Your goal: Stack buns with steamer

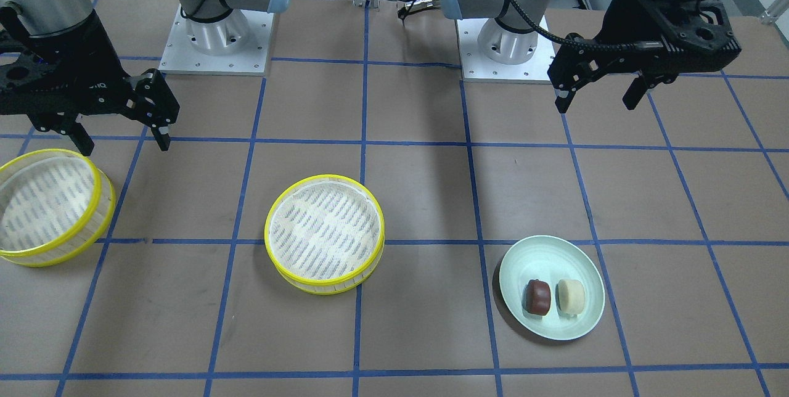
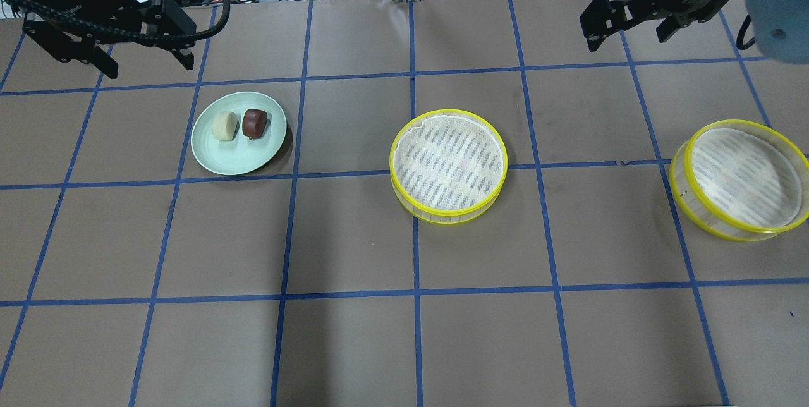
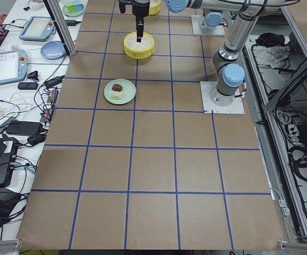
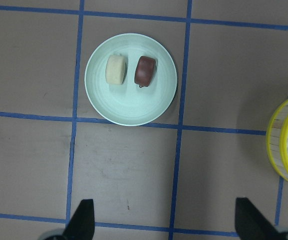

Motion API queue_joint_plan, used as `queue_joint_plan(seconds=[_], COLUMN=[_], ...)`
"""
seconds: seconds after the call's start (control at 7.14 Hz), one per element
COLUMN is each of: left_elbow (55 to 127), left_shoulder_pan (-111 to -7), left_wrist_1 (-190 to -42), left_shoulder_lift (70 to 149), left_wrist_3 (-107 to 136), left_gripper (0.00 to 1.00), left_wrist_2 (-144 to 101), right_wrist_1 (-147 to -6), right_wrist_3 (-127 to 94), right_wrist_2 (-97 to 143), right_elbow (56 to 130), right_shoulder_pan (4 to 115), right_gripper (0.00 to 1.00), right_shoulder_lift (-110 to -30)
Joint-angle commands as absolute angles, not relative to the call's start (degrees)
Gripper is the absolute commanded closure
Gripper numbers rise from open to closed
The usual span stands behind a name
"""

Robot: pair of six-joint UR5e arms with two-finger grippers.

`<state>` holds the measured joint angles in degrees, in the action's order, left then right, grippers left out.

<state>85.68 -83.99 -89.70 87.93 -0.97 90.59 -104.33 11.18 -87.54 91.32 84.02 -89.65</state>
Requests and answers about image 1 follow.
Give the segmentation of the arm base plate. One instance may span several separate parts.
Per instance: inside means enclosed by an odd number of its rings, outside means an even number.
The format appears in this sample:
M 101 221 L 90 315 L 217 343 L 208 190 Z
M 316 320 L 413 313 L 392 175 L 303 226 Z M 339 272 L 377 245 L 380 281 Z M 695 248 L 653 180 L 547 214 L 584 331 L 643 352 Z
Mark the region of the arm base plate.
M 223 20 L 198 23 L 177 9 L 158 69 L 167 74 L 264 77 L 275 22 L 274 13 L 234 10 Z
M 552 42 L 507 31 L 493 18 L 457 20 L 462 79 L 470 83 L 549 84 Z

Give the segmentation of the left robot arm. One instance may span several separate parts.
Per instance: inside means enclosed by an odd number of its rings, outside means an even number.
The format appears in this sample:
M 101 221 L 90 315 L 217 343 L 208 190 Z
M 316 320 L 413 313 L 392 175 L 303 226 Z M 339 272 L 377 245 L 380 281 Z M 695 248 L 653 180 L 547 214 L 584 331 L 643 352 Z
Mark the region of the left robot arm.
M 726 9 L 718 0 L 611 0 L 593 38 L 565 37 L 540 26 L 549 0 L 440 0 L 450 20 L 486 20 L 482 49 L 491 60 L 519 65 L 538 37 L 560 46 L 547 74 L 556 108 L 566 113 L 588 83 L 634 73 L 623 96 L 628 110 L 660 83 L 683 72 L 717 72 L 741 54 Z

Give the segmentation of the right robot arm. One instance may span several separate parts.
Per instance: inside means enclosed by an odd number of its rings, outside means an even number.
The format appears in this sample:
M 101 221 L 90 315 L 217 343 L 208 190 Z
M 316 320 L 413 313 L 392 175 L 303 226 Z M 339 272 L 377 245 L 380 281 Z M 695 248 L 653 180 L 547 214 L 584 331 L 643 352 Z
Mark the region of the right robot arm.
M 199 52 L 229 52 L 245 41 L 242 11 L 282 13 L 290 0 L 179 0 Z M 91 0 L 2 0 L 3 115 L 23 115 L 42 132 L 68 136 L 82 155 L 95 144 L 80 116 L 121 115 L 150 128 L 168 150 L 180 106 L 161 72 L 124 71 Z

